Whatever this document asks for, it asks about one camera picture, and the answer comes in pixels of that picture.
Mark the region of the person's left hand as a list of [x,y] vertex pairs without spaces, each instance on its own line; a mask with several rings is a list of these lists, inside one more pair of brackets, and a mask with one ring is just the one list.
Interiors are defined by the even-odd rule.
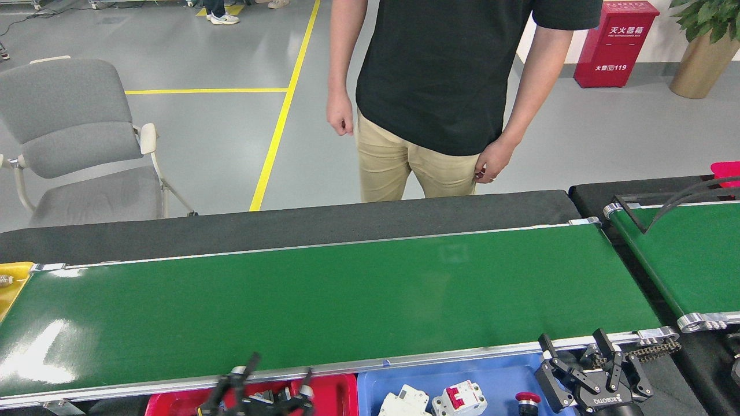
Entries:
[[474,168],[474,182],[492,183],[510,163],[516,144],[508,139],[497,139],[479,155]]

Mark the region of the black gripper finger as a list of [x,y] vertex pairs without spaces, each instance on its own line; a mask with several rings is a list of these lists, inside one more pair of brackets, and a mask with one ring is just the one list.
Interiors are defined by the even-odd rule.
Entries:
[[291,413],[297,410],[303,411],[303,415],[314,415],[314,392],[311,387],[312,373],[313,369],[306,370],[306,375],[301,381],[296,393],[293,394],[290,388],[285,389],[284,400],[282,402],[283,415],[291,415]]
[[221,402],[230,389],[234,391],[237,404],[241,403],[245,382],[256,370],[259,361],[261,361],[261,355],[254,352],[245,366],[237,366],[230,373],[220,376],[207,400],[201,403],[200,415],[227,415],[230,409],[225,406],[222,407]]

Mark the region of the person's right hand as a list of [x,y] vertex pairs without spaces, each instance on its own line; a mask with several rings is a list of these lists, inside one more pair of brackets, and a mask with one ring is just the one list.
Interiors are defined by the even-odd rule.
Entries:
[[337,135],[354,135],[353,106],[346,91],[328,94],[326,121]]

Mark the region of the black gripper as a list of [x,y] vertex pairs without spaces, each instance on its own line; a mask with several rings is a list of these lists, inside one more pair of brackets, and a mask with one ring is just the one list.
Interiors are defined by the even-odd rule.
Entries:
[[[642,409],[632,401],[632,397],[653,397],[654,389],[639,358],[616,350],[603,329],[595,330],[593,337],[606,360],[602,366],[607,374],[605,388],[600,388],[584,373],[558,358],[550,337],[540,335],[538,343],[543,361],[535,371],[535,377],[550,407],[556,413],[578,405],[582,415],[642,415]],[[621,382],[626,382],[626,385],[619,385]]]

